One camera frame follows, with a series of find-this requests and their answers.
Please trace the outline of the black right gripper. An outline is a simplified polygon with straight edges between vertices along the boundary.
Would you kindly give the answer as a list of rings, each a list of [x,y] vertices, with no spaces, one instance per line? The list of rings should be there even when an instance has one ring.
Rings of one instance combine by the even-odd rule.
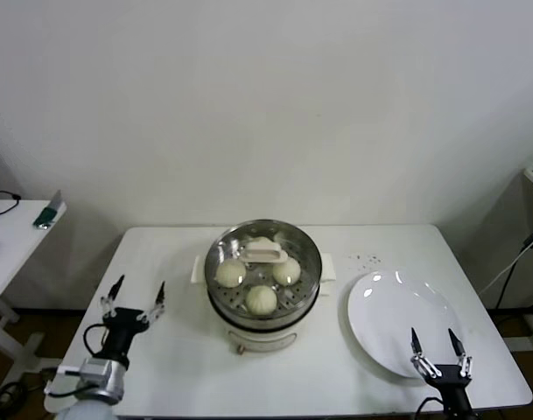
[[[416,330],[412,327],[410,332],[410,345],[413,352],[410,362],[425,382],[439,392],[446,418],[472,419],[473,408],[467,396],[466,387],[472,377],[473,358],[467,355],[462,341],[449,328],[448,333],[453,351],[458,358],[458,366],[435,366],[425,357]]]

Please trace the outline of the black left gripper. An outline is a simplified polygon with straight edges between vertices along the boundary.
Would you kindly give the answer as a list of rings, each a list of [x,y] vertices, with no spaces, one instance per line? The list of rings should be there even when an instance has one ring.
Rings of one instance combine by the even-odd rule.
[[[117,362],[129,362],[128,352],[134,337],[146,332],[165,312],[165,283],[161,283],[154,305],[148,311],[115,308],[115,300],[124,278],[125,275],[121,275],[111,286],[109,293],[100,299],[103,324],[108,330],[102,345],[102,358]]]

